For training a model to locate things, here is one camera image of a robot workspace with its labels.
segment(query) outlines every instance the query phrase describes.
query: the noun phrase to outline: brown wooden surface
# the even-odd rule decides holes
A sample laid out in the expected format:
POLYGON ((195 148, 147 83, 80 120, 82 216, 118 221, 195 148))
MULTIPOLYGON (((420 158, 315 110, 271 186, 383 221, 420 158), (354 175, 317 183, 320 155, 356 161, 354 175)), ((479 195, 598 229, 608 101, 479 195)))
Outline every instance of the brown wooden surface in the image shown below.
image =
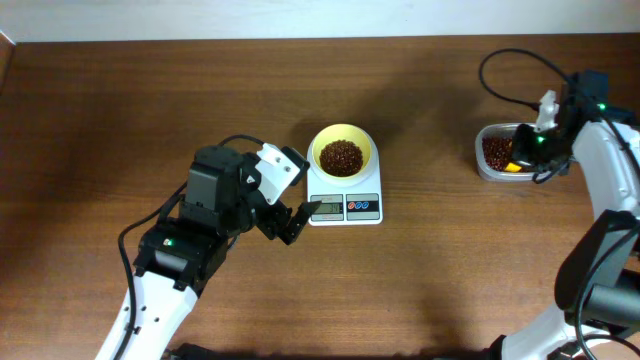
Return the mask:
MULTIPOLYGON (((612 102, 640 109, 639 35, 17 46, 0 96, 0 358, 95 356, 126 290, 116 236, 184 181, 198 147, 250 133, 306 153, 336 122, 379 147, 383 224, 308 227, 291 247, 245 234, 171 344, 435 354, 525 326, 593 214, 578 166, 544 186, 476 172, 483 126, 535 120, 477 80, 484 55, 512 46, 605 71, 612 102)), ((487 70, 512 96, 560 87, 518 56, 487 70)))
POLYGON ((9 70, 13 49, 13 43, 0 32, 0 93, 2 93, 2 84, 4 84, 4 78, 9 70))

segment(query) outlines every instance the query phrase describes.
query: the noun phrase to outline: digital kitchen scale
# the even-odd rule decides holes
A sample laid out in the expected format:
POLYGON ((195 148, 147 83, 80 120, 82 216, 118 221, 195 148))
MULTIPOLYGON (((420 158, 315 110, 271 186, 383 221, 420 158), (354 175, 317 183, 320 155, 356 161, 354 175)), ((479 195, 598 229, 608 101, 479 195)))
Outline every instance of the digital kitchen scale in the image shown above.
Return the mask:
POLYGON ((311 171, 307 172, 307 200, 322 201, 311 215, 314 226, 375 225, 382 222, 380 161, 373 139, 364 130, 348 124, 322 130, 307 152, 311 171), (355 143, 362 150, 362 169, 355 175, 336 177, 320 167, 320 153, 337 140, 355 143))

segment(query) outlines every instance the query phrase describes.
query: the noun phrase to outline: coffee beans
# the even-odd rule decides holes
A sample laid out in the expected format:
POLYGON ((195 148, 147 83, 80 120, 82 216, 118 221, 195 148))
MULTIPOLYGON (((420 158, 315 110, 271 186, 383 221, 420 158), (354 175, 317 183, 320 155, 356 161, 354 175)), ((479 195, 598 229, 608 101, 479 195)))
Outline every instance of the coffee beans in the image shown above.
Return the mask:
POLYGON ((362 168, 362 150, 351 141, 334 141, 320 152, 320 166, 329 175, 355 175, 362 168))
MULTIPOLYGON (((504 171, 511 162, 512 141, 508 138, 488 137, 482 139, 484 159, 495 171, 504 171)), ((531 169, 522 168, 518 172, 530 172, 531 169)))

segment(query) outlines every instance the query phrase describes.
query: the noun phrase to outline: black cable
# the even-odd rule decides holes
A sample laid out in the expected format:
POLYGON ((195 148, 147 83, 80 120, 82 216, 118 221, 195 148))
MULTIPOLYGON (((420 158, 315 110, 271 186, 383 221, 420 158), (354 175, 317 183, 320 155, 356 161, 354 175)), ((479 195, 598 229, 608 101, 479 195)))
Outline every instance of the black cable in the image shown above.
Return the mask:
POLYGON ((549 172, 549 175, 545 176, 543 179, 538 180, 538 177, 540 176, 540 173, 535 173, 533 174, 533 178, 531 178, 531 180, 535 183, 535 184, 544 184, 545 182, 551 180, 552 177, 556 176, 556 174, 558 174, 560 171, 562 171, 564 168, 566 168, 569 165, 569 162, 565 162, 560 164, 557 168, 553 169, 551 172, 549 172))
POLYGON ((254 143, 256 143, 258 145, 264 145, 264 141, 262 141, 260 139, 254 138, 253 136, 249 136, 249 135, 239 134, 239 135, 229 136, 228 138, 220 141, 218 146, 225 146, 228 142, 230 142, 232 140, 235 140, 235 139, 249 140, 249 141, 253 141, 254 143))
POLYGON ((492 57, 494 57, 496 55, 503 54, 503 53, 507 53, 507 52, 516 53, 516 54, 524 54, 524 55, 528 55, 528 56, 530 56, 530 57, 532 57, 534 59, 537 59, 538 61, 540 61, 543 64, 545 64, 548 68, 550 68, 551 70, 555 71, 555 73, 560 75, 565 81, 567 81, 567 82, 570 81, 569 77, 564 72, 562 72, 562 70, 560 70, 559 67, 557 67, 554 63, 552 63, 551 61, 549 61, 546 58, 542 57, 541 55, 538 55, 538 54, 534 53, 533 51, 529 51, 529 50, 525 50, 525 49, 515 49, 515 48, 500 49, 500 50, 496 50, 496 51, 492 52, 491 54, 487 55, 482 60, 482 62, 480 63, 480 68, 478 69, 478 78, 480 79, 480 83, 485 88, 485 90, 487 90, 489 92, 489 94, 497 97, 498 99, 501 99, 501 100, 504 100, 504 101, 508 101, 508 102, 511 102, 511 103, 515 103, 515 104, 524 105, 524 106, 527 106, 527 107, 531 108, 534 111, 538 111, 539 108, 540 108, 540 104, 538 102, 518 100, 518 99, 506 97, 504 95, 498 94, 489 85, 487 85, 487 82, 484 79, 484 66, 487 64, 487 62, 492 57))
POLYGON ((618 343, 620 345, 626 346, 627 349, 633 351, 636 355, 638 355, 640 357, 640 349, 638 349, 637 346, 633 345, 632 343, 630 343, 629 341, 625 340, 625 339, 621 339, 619 337, 613 336, 613 335, 606 335, 606 334, 592 334, 592 335, 586 335, 584 337, 585 341, 589 341, 589 340, 609 340, 609 341, 613 341, 615 343, 618 343))
POLYGON ((229 244, 229 246, 227 246, 227 251, 233 249, 233 247, 236 246, 237 241, 238 241, 238 235, 233 237, 233 240, 231 240, 231 243, 229 244))
POLYGON ((587 273, 587 275, 584 278, 584 281, 582 282, 582 285, 580 286, 580 292, 578 293, 578 301, 576 303, 574 326, 576 328, 576 339, 577 339, 578 345, 580 345, 580 348, 582 349, 582 352, 584 352, 585 356, 589 360, 596 360, 595 355, 593 355, 591 350, 589 350, 589 347, 587 346, 587 343, 585 341, 585 336, 582 333, 582 310, 584 308, 584 302, 587 299, 587 295, 588 295, 588 291, 587 290, 589 288, 589 283, 591 283, 591 279, 593 279, 593 277, 598 273, 598 271, 600 271, 600 268, 602 268, 602 264, 604 264, 604 262, 612 254, 614 254, 616 251, 620 250, 629 241, 633 240, 634 236, 637 235, 638 232, 640 232, 640 224, 636 225, 631 230, 629 230, 628 233, 626 233, 611 248, 609 248, 609 250, 607 250, 607 252, 605 252, 602 255, 602 257, 598 260, 598 262, 595 264, 595 266, 593 268, 591 268, 591 270, 587 273))
MULTIPOLYGON (((170 199, 175 196, 178 196, 182 192, 182 190, 184 190, 186 187, 187 187, 187 183, 185 182, 178 188, 178 190, 176 190, 171 195, 170 199)), ((127 226, 124 230, 122 230, 122 232, 118 236, 118 250, 120 250, 120 257, 122 258, 122 263, 124 264, 124 272, 127 275, 127 285, 129 287, 129 304, 130 304, 129 307, 131 309, 131 313, 129 315, 129 325, 127 326, 127 331, 125 332, 124 338, 120 343, 120 347, 118 348, 118 351, 114 356, 114 360, 118 360, 120 359, 120 357, 122 357, 124 350, 127 348, 127 345, 129 344, 129 339, 131 339, 131 335, 133 334, 133 330, 136 324, 136 292, 135 292, 135 287, 133 285, 133 272, 131 271, 131 264, 129 263, 129 257, 127 256, 127 251, 124 248, 124 237, 127 235, 129 231, 137 228, 138 226, 156 217, 160 213, 160 211, 162 211, 163 206, 164 204, 159 208, 157 208, 151 214, 144 217, 143 219, 138 220, 135 223, 127 226)))
POLYGON ((602 117, 602 119, 607 123, 607 125, 609 125, 609 127, 611 128, 611 131, 613 131, 613 134, 615 135, 616 140, 620 143, 620 146, 622 147, 622 151, 624 151, 627 157, 629 158, 629 160, 631 160, 631 166, 633 167, 633 171, 636 173, 636 177, 640 179, 640 164, 638 164, 638 160, 636 159, 635 155, 633 155, 633 151, 631 151, 631 145, 622 137, 622 134, 620 134, 620 131, 618 131, 618 128, 616 128, 613 125, 613 122, 609 120, 602 113, 602 111, 600 110, 598 111, 600 112, 600 117, 602 117))

